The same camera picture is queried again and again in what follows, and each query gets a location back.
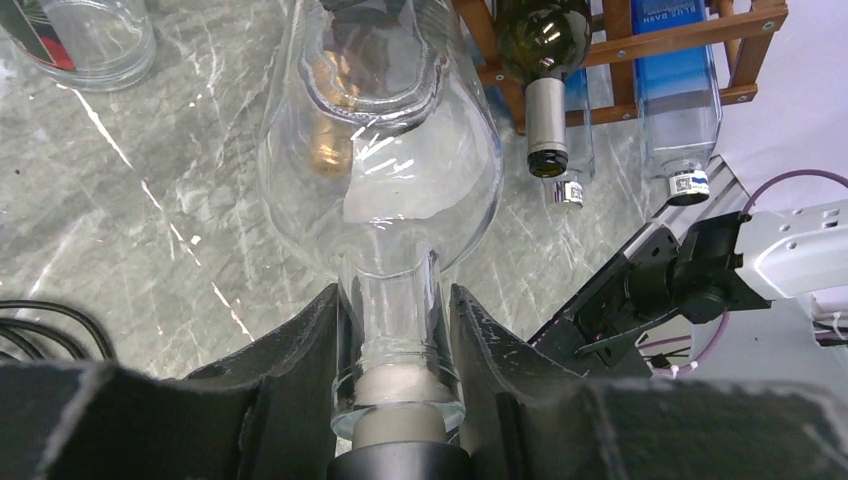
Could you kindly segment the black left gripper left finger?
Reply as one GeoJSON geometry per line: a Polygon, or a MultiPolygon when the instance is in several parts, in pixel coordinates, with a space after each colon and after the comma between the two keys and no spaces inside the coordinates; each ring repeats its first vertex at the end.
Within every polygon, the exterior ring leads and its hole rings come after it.
{"type": "Polygon", "coordinates": [[[335,454],[335,286],[182,379],[115,363],[1,367],[5,479],[321,479],[335,454]]]}

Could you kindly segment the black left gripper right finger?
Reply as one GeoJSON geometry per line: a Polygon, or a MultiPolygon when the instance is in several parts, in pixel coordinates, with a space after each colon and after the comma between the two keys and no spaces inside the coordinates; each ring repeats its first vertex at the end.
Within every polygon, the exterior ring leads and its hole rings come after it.
{"type": "Polygon", "coordinates": [[[583,378],[464,287],[450,336],[470,479],[843,479],[847,407],[782,382],[583,378]]]}

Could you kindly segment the clear glass bottle white cap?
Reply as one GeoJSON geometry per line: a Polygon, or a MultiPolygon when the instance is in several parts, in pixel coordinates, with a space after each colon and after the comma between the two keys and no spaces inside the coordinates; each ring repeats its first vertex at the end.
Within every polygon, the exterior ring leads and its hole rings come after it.
{"type": "Polygon", "coordinates": [[[448,341],[448,269],[492,222],[503,157],[448,1],[287,1],[258,166],[285,245],[339,295],[331,427],[356,448],[444,441],[463,421],[448,341]],[[349,66],[349,106],[322,107],[324,50],[349,66]],[[310,165],[322,111],[347,123],[350,172],[310,165]]]}

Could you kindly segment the dark red wine bottle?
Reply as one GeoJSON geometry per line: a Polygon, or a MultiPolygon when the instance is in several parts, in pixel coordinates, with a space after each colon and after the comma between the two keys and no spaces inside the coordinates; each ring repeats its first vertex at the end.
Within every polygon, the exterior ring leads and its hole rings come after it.
{"type": "MultiPolygon", "coordinates": [[[[339,89],[349,71],[349,66],[343,57],[331,50],[324,50],[313,69],[316,104],[322,107],[345,107],[349,102],[339,89]]],[[[310,165],[319,175],[328,178],[339,178],[351,170],[352,141],[350,127],[322,111],[313,122],[312,156],[310,165]]]]}

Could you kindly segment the clear glass bottle silver cap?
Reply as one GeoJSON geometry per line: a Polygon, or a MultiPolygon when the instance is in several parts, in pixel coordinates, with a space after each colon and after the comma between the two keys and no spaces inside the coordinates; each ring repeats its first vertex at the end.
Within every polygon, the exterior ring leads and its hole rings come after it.
{"type": "Polygon", "coordinates": [[[156,56],[143,1],[3,1],[1,30],[35,67],[77,90],[127,88],[156,56]]]}

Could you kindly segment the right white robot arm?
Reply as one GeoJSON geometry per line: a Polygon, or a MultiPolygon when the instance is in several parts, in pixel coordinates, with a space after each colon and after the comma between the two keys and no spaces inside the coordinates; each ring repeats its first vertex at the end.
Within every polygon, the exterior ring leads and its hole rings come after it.
{"type": "Polygon", "coordinates": [[[529,341],[464,287],[451,336],[467,416],[467,479],[843,479],[847,406],[795,382],[626,376],[654,320],[767,309],[745,259],[752,216],[666,228],[616,254],[529,341]]]}

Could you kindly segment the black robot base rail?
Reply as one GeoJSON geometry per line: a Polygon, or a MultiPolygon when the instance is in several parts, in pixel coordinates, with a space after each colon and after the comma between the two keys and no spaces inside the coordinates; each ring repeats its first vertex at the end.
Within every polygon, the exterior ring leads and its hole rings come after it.
{"type": "Polygon", "coordinates": [[[707,167],[710,198],[662,207],[530,339],[583,376],[648,378],[637,340],[675,316],[705,324],[724,313],[769,307],[738,275],[748,197],[724,160],[707,167]]]}

